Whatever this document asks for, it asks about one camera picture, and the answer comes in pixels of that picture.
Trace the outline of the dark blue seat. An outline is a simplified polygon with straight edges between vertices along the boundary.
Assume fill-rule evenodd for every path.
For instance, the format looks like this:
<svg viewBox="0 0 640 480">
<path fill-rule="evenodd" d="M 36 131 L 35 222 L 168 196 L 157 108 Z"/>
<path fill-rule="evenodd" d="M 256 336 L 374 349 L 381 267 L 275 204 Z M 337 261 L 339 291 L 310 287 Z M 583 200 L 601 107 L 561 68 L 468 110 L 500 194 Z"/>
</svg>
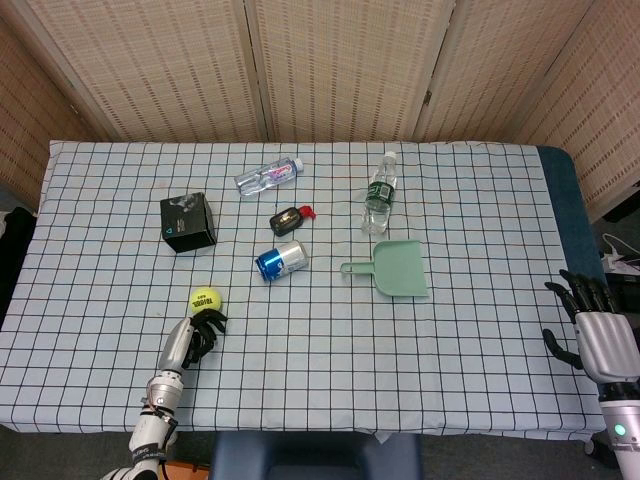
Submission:
<svg viewBox="0 0 640 480">
<path fill-rule="evenodd" d="M 357 432 L 219 432 L 209 480 L 423 480 L 421 437 Z"/>
</svg>

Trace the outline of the green plastic dustpan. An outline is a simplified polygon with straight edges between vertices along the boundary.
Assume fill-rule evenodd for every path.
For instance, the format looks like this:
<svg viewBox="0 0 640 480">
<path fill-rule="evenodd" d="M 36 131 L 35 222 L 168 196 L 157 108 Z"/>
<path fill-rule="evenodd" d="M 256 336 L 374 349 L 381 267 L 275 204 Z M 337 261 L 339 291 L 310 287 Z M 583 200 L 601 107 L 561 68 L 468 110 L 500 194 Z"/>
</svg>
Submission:
<svg viewBox="0 0 640 480">
<path fill-rule="evenodd" d="M 421 243 L 418 240 L 385 240 L 377 243 L 368 262 L 345 262 L 340 271 L 371 275 L 382 294 L 398 297 L 429 295 Z"/>
</svg>

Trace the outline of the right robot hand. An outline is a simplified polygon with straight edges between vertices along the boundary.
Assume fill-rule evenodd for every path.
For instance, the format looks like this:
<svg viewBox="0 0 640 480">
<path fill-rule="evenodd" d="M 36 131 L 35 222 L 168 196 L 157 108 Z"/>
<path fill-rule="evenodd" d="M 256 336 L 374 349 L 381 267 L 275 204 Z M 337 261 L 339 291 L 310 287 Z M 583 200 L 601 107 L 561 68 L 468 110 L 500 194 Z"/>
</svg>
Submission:
<svg viewBox="0 0 640 480">
<path fill-rule="evenodd" d="M 566 286 L 547 282 L 545 287 L 556 294 L 569 316 L 579 352 L 563 349 L 553 332 L 543 329 L 548 351 L 600 385 L 640 381 L 640 348 L 608 287 L 596 278 L 565 269 L 559 275 Z"/>
</svg>

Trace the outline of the clear bottle pink label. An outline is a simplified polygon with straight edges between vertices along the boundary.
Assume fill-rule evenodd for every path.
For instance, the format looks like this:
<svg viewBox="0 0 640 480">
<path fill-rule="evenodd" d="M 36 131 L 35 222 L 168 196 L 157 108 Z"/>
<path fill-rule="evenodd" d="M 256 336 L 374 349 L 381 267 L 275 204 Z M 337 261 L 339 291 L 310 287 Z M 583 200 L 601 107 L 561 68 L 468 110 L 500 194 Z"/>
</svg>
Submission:
<svg viewBox="0 0 640 480">
<path fill-rule="evenodd" d="M 241 196 L 250 196 L 294 180 L 303 170 L 299 158 L 285 157 L 236 176 L 235 183 Z"/>
</svg>

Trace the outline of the woven folding screen panel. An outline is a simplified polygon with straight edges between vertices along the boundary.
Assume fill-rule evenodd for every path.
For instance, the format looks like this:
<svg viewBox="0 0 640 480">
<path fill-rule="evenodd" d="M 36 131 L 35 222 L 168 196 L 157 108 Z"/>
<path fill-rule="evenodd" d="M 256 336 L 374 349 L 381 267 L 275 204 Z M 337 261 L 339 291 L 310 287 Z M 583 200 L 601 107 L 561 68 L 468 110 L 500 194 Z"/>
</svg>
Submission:
<svg viewBox="0 0 640 480">
<path fill-rule="evenodd" d="M 593 1 L 514 140 L 571 156 L 592 221 L 640 189 L 640 0 Z"/>
<path fill-rule="evenodd" d="M 243 0 L 269 139 L 411 139 L 455 6 Z"/>
<path fill-rule="evenodd" d="M 455 0 L 414 141 L 509 142 L 596 0 Z"/>
<path fill-rule="evenodd" d="M 98 136 L 0 17 L 0 190 L 38 207 L 52 140 Z"/>
<path fill-rule="evenodd" d="M 0 0 L 107 141 L 267 141 L 243 0 Z"/>
</svg>

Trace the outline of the clear bottle green label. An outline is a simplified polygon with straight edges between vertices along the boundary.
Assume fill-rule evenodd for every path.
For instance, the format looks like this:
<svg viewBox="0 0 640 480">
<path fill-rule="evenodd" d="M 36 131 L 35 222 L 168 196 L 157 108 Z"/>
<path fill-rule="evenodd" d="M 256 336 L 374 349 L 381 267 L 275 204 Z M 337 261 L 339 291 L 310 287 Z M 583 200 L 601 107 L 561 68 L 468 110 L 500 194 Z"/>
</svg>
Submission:
<svg viewBox="0 0 640 480">
<path fill-rule="evenodd" d="M 397 184 L 396 162 L 397 154 L 387 151 L 369 182 L 361 228 L 371 235 L 387 229 Z"/>
</svg>

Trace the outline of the checked light blue tablecloth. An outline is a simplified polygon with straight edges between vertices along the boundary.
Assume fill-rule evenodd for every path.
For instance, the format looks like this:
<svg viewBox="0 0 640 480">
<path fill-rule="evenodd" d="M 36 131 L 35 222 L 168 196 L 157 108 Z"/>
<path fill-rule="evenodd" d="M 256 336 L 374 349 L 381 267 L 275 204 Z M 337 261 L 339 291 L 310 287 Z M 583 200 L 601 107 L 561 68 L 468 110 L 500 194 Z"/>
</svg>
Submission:
<svg viewBox="0 0 640 480">
<path fill-rule="evenodd" d="M 340 271 L 378 243 L 361 215 L 387 150 L 386 237 L 421 243 L 427 297 Z M 294 180 L 239 194 L 236 176 L 285 157 L 303 162 Z M 176 253 L 160 201 L 196 192 L 217 243 Z M 270 218 L 304 205 L 316 218 L 277 237 Z M 308 265 L 265 281 L 255 259 L 292 240 Z M 576 346 L 545 287 L 563 268 L 537 146 L 54 141 L 0 329 L 0 425 L 130 429 L 190 294 L 211 286 L 227 330 L 184 374 L 183 428 L 581 438 L 603 426 L 596 387 L 542 340 Z"/>
</svg>

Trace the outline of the black case with red tassel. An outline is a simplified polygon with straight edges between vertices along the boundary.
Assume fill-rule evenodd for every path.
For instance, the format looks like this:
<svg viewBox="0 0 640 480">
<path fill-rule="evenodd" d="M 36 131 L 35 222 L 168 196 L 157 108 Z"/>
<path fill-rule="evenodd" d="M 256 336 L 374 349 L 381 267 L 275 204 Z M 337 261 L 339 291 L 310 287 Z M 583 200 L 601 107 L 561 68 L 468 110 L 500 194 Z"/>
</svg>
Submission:
<svg viewBox="0 0 640 480">
<path fill-rule="evenodd" d="M 273 233 L 282 237 L 300 227 L 307 218 L 316 218 L 310 206 L 290 207 L 272 216 L 269 224 Z"/>
</svg>

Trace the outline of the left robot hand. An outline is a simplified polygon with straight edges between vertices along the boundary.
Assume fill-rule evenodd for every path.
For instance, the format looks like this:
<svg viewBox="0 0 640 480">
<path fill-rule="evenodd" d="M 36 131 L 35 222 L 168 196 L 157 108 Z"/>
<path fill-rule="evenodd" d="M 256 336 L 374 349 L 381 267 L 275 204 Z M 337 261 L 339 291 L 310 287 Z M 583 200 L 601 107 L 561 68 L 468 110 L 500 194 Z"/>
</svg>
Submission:
<svg viewBox="0 0 640 480">
<path fill-rule="evenodd" d="M 169 334 L 157 368 L 182 373 L 211 352 L 226 332 L 228 318 L 214 309 L 204 309 L 182 320 Z"/>
</svg>

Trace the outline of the yellow tennis ball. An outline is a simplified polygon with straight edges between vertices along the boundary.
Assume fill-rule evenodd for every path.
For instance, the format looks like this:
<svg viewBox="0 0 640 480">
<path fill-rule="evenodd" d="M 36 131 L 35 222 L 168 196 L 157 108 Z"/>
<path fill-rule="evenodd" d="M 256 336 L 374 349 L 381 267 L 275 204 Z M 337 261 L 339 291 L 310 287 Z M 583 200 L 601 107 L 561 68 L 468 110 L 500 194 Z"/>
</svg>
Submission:
<svg viewBox="0 0 640 480">
<path fill-rule="evenodd" d="M 219 311 L 221 305 L 221 295 L 210 286 L 196 288 L 189 298 L 189 308 L 193 315 L 208 309 Z"/>
</svg>

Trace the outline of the blue silver drink can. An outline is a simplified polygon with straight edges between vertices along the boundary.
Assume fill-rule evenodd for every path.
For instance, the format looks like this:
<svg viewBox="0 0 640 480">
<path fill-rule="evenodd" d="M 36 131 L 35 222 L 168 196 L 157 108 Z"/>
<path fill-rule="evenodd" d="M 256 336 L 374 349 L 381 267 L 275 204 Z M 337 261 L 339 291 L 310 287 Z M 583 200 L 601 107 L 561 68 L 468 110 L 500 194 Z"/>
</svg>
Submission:
<svg viewBox="0 0 640 480">
<path fill-rule="evenodd" d="M 261 277 L 271 282 L 306 267 L 309 256 L 297 240 L 278 245 L 255 259 Z"/>
</svg>

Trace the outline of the blue padded table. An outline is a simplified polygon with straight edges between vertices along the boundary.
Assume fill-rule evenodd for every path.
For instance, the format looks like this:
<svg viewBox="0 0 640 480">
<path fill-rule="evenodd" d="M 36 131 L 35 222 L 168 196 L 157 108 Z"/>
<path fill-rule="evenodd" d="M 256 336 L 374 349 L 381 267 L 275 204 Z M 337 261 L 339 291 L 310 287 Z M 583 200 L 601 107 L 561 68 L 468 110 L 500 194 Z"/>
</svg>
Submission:
<svg viewBox="0 0 640 480">
<path fill-rule="evenodd" d="M 567 269 L 606 282 L 573 161 L 564 150 L 537 146 Z"/>
</svg>

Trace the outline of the black cardboard box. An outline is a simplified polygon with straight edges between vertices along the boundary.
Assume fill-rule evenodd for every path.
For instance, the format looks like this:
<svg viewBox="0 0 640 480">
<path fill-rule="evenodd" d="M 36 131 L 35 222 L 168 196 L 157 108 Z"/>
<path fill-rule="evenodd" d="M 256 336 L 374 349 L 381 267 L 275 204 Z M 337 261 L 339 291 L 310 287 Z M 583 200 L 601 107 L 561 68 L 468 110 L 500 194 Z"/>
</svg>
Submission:
<svg viewBox="0 0 640 480">
<path fill-rule="evenodd" d="M 176 253 L 217 243 L 211 207 L 203 192 L 161 200 L 160 216 L 162 238 Z"/>
</svg>

